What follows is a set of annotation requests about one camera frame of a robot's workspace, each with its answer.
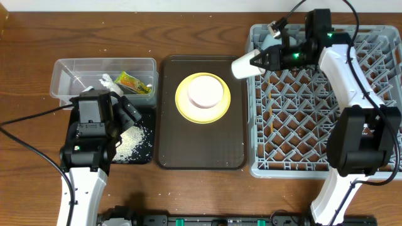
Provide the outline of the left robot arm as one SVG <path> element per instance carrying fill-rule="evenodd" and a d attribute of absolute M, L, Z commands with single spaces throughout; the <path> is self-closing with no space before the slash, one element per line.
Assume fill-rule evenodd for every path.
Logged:
<path fill-rule="evenodd" d="M 62 200 L 58 225 L 95 225 L 122 133 L 141 119 L 125 97 L 108 90 L 80 93 L 70 99 L 72 111 L 60 149 Z"/>

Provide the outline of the pink bowl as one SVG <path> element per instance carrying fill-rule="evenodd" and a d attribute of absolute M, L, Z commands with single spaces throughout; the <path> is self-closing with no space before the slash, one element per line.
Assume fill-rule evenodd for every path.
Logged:
<path fill-rule="evenodd" d="M 224 96 L 224 88 L 217 78 L 211 75 L 202 75 L 190 82 L 187 96 L 194 106 L 209 109 L 221 102 Z"/>

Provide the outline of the green orange snack wrapper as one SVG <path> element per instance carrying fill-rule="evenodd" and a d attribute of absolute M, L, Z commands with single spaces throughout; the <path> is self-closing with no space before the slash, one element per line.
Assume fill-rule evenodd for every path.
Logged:
<path fill-rule="evenodd" d="M 152 91 L 151 87 L 148 87 L 142 81 L 126 72 L 121 72 L 121 74 L 115 79 L 114 83 L 134 92 L 135 94 L 150 94 Z"/>

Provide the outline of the white rice pile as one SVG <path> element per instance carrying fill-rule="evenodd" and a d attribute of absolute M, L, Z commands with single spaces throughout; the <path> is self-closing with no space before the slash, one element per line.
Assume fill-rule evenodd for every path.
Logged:
<path fill-rule="evenodd" d="M 122 143 L 117 147 L 112 162 L 116 164 L 148 163 L 153 151 L 152 132 L 144 126 L 133 126 L 122 133 Z"/>

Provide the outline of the white paper cup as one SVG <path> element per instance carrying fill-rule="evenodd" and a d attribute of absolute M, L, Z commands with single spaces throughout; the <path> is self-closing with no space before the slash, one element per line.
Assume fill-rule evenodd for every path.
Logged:
<path fill-rule="evenodd" d="M 243 55 L 231 64 L 233 76 L 236 79 L 243 79 L 248 77 L 255 77 L 257 75 L 265 74 L 266 70 L 257 66 L 251 65 L 250 60 L 260 54 L 258 49 L 250 51 Z"/>

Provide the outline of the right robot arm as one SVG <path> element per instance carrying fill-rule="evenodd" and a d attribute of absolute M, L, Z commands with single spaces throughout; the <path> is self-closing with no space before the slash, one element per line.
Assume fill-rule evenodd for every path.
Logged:
<path fill-rule="evenodd" d="M 327 141 L 330 165 L 318 197 L 310 205 L 313 221 L 337 225 L 361 185 L 399 153 L 396 133 L 401 123 L 397 107 L 387 107 L 370 88 L 357 60 L 353 38 L 324 31 L 308 35 L 298 46 L 269 45 L 250 53 L 252 74 L 317 65 L 328 78 L 341 110 Z"/>

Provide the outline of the white tissue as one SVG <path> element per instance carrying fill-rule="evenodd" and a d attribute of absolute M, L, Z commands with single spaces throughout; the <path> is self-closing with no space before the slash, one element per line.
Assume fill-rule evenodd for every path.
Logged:
<path fill-rule="evenodd" d="M 115 92 L 119 96 L 124 95 L 122 89 L 118 86 L 118 84 L 114 83 L 113 79 L 109 76 L 109 74 L 104 73 L 99 82 L 109 91 Z"/>

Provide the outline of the wooden chopstick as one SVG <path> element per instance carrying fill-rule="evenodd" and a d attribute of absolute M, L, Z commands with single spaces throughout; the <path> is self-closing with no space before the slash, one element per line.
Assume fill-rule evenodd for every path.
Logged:
<path fill-rule="evenodd" d="M 271 110 L 271 104 L 270 104 L 270 102 L 271 102 L 271 81 L 270 81 L 270 78 L 268 79 L 267 90 L 268 90 L 268 99 L 267 99 L 268 102 L 267 103 L 268 103 L 269 110 Z"/>
<path fill-rule="evenodd" d="M 273 114 L 273 109 L 269 109 L 269 133 L 272 134 L 274 132 L 274 127 L 273 127 L 273 121 L 274 121 L 274 114 Z"/>

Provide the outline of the light blue bowl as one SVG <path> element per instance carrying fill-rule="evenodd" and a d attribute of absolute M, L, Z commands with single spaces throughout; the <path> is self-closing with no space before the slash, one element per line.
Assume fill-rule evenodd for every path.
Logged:
<path fill-rule="evenodd" d="M 289 41 L 290 41 L 290 46 L 296 46 L 296 39 L 294 39 L 293 37 L 290 36 Z M 275 39 L 273 36 L 267 35 L 261 45 L 261 50 L 265 50 L 268 47 L 275 46 L 275 45 L 282 45 L 281 38 Z"/>

